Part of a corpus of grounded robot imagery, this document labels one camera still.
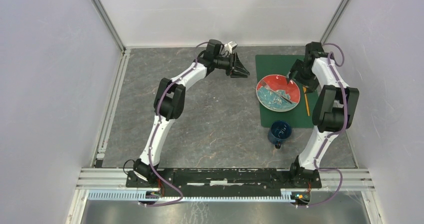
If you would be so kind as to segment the red teal floral plate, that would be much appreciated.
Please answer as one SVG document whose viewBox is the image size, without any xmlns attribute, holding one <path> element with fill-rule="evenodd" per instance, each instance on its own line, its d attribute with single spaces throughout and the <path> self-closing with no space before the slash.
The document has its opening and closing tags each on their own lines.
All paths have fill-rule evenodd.
<svg viewBox="0 0 424 224">
<path fill-rule="evenodd" d="M 275 93 L 265 89 L 259 81 L 265 81 L 273 90 L 292 101 L 286 102 Z M 287 83 L 286 77 L 280 74 L 266 75 L 260 79 L 256 85 L 256 96 L 259 102 L 268 110 L 274 112 L 288 112 L 294 109 L 300 102 L 301 91 L 298 85 L 292 80 Z"/>
</svg>

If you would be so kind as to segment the green rectangular placemat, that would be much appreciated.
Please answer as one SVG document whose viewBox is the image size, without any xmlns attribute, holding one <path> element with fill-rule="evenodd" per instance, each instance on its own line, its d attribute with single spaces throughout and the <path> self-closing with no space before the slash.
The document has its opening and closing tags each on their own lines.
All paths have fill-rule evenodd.
<svg viewBox="0 0 424 224">
<path fill-rule="evenodd" d="M 288 75 L 291 67 L 294 62 L 299 59 L 303 60 L 303 55 L 264 55 L 258 54 L 255 56 L 255 66 L 256 66 L 256 77 L 257 84 L 260 79 L 267 75 Z M 259 103 L 260 110 L 260 122 L 261 125 L 265 128 L 270 128 L 271 124 L 275 121 L 285 121 L 287 122 L 292 129 L 294 128 L 313 128 L 314 125 L 312 123 L 312 113 L 313 109 L 318 100 L 318 92 L 314 91 L 311 93 L 307 93 L 310 116 L 307 115 L 305 99 L 304 99 L 304 91 L 303 86 L 294 81 L 299 89 L 300 89 L 300 102 L 299 104 L 292 110 L 287 112 L 276 112 L 269 109 L 266 109 L 261 103 Z"/>
</svg>

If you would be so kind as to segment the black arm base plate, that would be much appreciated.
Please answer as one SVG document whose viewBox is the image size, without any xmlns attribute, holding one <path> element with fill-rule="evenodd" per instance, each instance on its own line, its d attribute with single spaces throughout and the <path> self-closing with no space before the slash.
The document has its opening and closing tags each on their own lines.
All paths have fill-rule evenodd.
<svg viewBox="0 0 424 224">
<path fill-rule="evenodd" d="M 127 188 L 164 187 L 164 196 L 185 198 L 278 197 L 282 189 L 320 189 L 320 174 L 293 174 L 276 168 L 160 168 L 148 181 L 130 170 Z"/>
</svg>

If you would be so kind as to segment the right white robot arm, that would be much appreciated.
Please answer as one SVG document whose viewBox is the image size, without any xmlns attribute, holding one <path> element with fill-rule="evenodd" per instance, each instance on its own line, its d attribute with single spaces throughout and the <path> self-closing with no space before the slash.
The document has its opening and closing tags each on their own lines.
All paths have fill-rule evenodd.
<svg viewBox="0 0 424 224">
<path fill-rule="evenodd" d="M 296 60 L 287 80 L 294 80 L 307 93 L 321 88 L 312 111 L 313 131 L 304 150 L 289 169 L 288 180 L 295 188 L 311 185 L 320 187 L 320 163 L 330 144 L 351 125 L 360 92 L 349 86 L 338 72 L 333 52 L 326 52 L 324 44 L 310 42 L 305 46 L 303 60 Z"/>
</svg>

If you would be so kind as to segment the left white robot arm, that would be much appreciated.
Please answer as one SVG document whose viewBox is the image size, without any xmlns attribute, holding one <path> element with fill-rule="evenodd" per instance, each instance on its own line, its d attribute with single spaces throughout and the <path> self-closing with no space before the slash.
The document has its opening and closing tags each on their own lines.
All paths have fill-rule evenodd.
<svg viewBox="0 0 424 224">
<path fill-rule="evenodd" d="M 159 177 L 157 168 L 170 128 L 184 111 L 186 91 L 214 70 L 224 70 L 231 78 L 248 78 L 250 72 L 242 64 L 237 43 L 223 44 L 216 39 L 204 42 L 206 48 L 192 64 L 173 78 L 163 78 L 154 99 L 154 122 L 147 144 L 134 162 L 133 173 L 145 188 L 153 187 Z"/>
</svg>

